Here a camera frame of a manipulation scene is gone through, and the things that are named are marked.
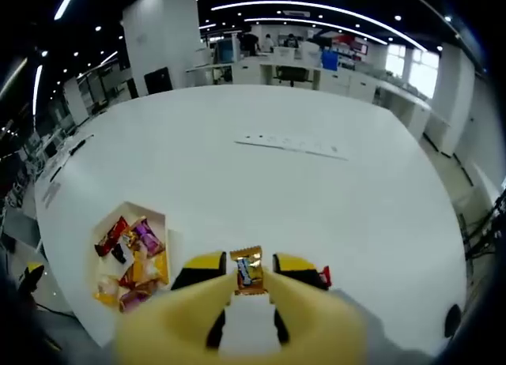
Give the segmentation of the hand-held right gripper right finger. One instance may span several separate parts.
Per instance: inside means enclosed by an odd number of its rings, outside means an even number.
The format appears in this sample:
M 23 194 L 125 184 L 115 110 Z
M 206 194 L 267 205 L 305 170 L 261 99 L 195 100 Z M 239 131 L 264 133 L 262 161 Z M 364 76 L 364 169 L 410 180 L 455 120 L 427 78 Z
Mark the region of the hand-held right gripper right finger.
M 328 266 L 319 271 L 308 260 L 291 254 L 274 254 L 273 271 L 324 291 L 328 291 L 330 288 L 330 268 Z M 289 342 L 289 333 L 278 309 L 274 310 L 274 326 L 276 327 L 280 344 L 287 344 Z

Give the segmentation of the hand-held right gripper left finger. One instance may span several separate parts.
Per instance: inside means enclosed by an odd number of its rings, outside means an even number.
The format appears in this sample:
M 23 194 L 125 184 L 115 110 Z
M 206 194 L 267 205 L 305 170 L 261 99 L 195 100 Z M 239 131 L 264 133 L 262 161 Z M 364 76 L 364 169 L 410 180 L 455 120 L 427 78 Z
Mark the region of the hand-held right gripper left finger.
M 185 263 L 179 275 L 172 283 L 170 290 L 174 291 L 185 288 L 193 284 L 224 276 L 226 273 L 226 253 L 224 251 L 201 254 Z M 208 332 L 206 338 L 207 348 L 218 350 L 225 322 L 226 317 L 225 311 L 223 310 Z

